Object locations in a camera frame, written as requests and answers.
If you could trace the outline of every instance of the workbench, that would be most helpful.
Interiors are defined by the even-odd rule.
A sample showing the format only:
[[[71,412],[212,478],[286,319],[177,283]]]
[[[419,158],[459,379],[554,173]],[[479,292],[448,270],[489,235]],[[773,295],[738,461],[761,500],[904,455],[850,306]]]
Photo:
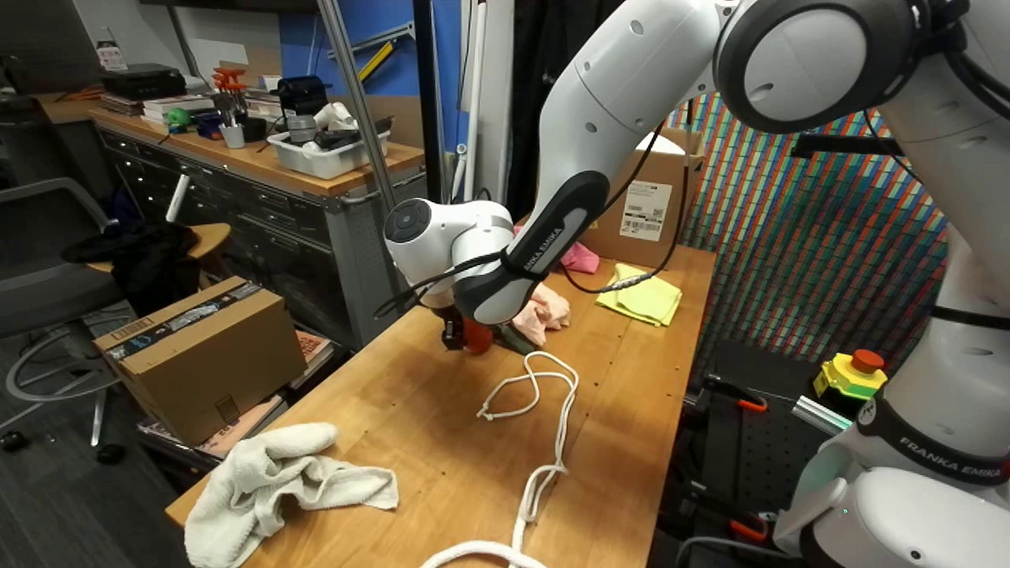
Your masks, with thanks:
[[[156,219],[177,177],[190,177],[179,225],[230,225],[223,261],[286,300],[286,308],[343,349],[364,348],[394,314],[374,306],[401,290],[380,249],[380,198],[369,167],[314,180],[276,165],[267,140],[230,151],[221,139],[163,133],[89,97],[41,97],[53,123],[91,119],[113,180]],[[423,151],[387,140],[387,200],[425,195]]]
[[[548,283],[572,303],[572,327],[551,332],[545,349],[580,372],[572,409],[568,475],[545,491],[526,552],[545,564],[646,564],[666,483],[677,409],[706,313],[714,255],[677,245],[666,280],[681,286],[668,327],[632,321]],[[587,283],[598,286],[613,261]],[[519,372],[519,355],[492,348],[479,355],[444,349],[440,321],[411,308],[349,363],[329,374],[275,425],[333,422],[331,456],[392,467],[401,506],[286,512],[286,528],[259,546],[250,564],[419,564],[459,540],[507,542],[526,472],[551,461],[565,389],[545,380],[530,416],[477,419],[484,397]],[[519,407],[530,391],[502,391]],[[182,522],[204,483],[168,513]]]

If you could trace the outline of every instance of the brown cardboard box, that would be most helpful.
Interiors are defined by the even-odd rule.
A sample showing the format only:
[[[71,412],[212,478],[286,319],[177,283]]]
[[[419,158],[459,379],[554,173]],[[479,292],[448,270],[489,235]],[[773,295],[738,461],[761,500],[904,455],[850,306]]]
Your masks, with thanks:
[[[284,300],[244,277],[93,342],[132,397],[185,445],[207,441],[305,368]]]
[[[686,147],[686,155],[661,151],[661,139]],[[696,200],[706,155],[699,151],[696,135],[681,130],[661,130],[661,139],[654,146],[629,193],[580,235],[592,251],[654,268],[661,261],[668,241],[681,239],[681,217]],[[641,151],[635,151],[615,177],[617,185],[632,177],[638,160]]]

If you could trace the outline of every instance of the cabinet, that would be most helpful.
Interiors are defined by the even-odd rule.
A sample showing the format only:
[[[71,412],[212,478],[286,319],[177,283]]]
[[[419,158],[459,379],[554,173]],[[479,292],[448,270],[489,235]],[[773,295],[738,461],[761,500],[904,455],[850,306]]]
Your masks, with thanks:
[[[162,219],[185,173],[179,225],[226,219],[223,268],[284,295],[294,319],[357,349],[394,314],[374,308],[405,290],[380,245],[380,209],[359,183],[339,195],[308,195],[221,170],[156,140],[97,130],[102,146],[145,219]],[[392,200],[425,195],[423,167],[392,173]]]

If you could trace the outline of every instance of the chair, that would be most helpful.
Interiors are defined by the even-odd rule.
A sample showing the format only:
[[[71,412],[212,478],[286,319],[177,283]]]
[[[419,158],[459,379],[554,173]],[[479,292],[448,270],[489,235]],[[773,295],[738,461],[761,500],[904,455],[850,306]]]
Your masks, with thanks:
[[[66,245],[97,235],[102,228],[102,206],[68,177],[0,190],[0,338],[60,327],[11,363],[5,391],[28,403],[97,394],[91,452],[97,452],[97,461],[116,461],[120,447],[102,445],[113,379],[85,384],[81,372],[108,372],[108,364],[81,314],[120,303],[124,292],[111,273],[60,258]],[[55,341],[71,363],[24,379],[24,363]],[[53,394],[28,391],[28,384],[60,372],[71,372],[74,379]]]

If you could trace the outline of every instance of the yellow sticky note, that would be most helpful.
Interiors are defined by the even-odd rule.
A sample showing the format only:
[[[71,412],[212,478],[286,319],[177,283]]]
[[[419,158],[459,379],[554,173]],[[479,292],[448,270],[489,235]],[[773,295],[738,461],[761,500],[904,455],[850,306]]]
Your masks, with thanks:
[[[646,273],[646,270],[617,261],[608,283],[621,283],[621,280],[632,280],[641,273]],[[676,308],[681,306],[681,290],[661,277],[646,277],[635,286],[598,292],[595,303],[608,306],[629,319],[666,327],[673,321]]]

